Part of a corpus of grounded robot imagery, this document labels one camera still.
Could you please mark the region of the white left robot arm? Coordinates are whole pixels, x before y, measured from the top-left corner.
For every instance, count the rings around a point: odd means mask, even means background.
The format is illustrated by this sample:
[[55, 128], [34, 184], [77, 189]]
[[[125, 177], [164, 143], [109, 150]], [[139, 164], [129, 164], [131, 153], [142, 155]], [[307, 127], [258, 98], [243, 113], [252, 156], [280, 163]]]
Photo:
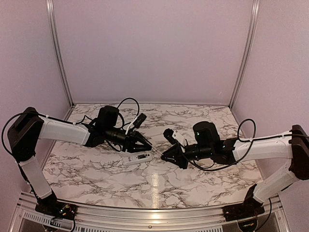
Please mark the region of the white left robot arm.
[[85, 147], [96, 147], [104, 142], [120, 146], [122, 152], [150, 151], [152, 144], [137, 131], [146, 119], [140, 114], [133, 121], [133, 128], [116, 127], [120, 113], [113, 106], [100, 108], [98, 116], [89, 123], [74, 123], [40, 114], [28, 107], [14, 116], [15, 122], [7, 131], [11, 155], [18, 163], [25, 180], [30, 183], [38, 205], [51, 215], [61, 211], [61, 204], [42, 173], [36, 159], [35, 148], [39, 139], [71, 142]]

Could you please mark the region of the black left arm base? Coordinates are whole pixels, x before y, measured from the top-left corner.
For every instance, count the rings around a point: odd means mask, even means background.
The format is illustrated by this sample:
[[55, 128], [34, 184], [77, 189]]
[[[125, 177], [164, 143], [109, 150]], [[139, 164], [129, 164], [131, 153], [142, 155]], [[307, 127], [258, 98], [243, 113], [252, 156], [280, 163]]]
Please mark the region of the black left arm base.
[[77, 205], [59, 202], [54, 198], [45, 198], [38, 201], [37, 205], [35, 206], [35, 211], [52, 216], [54, 218], [74, 220], [77, 211]]

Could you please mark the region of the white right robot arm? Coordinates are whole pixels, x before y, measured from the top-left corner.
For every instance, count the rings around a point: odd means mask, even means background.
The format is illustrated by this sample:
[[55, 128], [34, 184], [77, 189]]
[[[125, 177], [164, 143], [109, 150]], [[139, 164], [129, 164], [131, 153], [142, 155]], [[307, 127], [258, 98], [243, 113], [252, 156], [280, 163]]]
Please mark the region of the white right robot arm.
[[286, 159], [287, 162], [263, 182], [249, 188], [239, 212], [250, 216], [268, 198], [299, 180], [309, 178], [309, 137], [300, 125], [269, 137], [251, 139], [231, 138], [222, 140], [216, 126], [201, 121], [193, 126], [196, 143], [186, 145], [182, 135], [171, 129], [164, 137], [172, 147], [163, 152], [161, 159], [187, 169], [188, 164], [197, 167], [197, 161], [211, 159], [215, 164], [228, 168], [241, 161]]

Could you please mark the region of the white remote control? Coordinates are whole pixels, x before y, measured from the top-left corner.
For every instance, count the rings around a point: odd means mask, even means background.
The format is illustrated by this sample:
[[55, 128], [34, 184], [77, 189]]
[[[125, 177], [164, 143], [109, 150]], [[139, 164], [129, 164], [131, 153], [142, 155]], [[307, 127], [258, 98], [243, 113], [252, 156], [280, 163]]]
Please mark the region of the white remote control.
[[153, 156], [152, 154], [149, 154], [149, 153], [144, 153], [140, 155], [131, 155], [131, 156], [124, 158], [123, 165], [130, 166], [130, 165], [135, 165], [135, 164], [141, 164], [141, 163], [149, 162], [152, 159], [153, 159]]

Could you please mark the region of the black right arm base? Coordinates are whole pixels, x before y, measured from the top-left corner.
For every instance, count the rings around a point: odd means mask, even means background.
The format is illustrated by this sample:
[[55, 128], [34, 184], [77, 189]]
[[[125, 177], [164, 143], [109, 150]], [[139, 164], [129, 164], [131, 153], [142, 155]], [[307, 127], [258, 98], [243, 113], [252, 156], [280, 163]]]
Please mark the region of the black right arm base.
[[255, 199], [245, 200], [242, 203], [223, 207], [223, 215], [226, 221], [240, 220], [263, 214], [265, 209], [262, 203]]

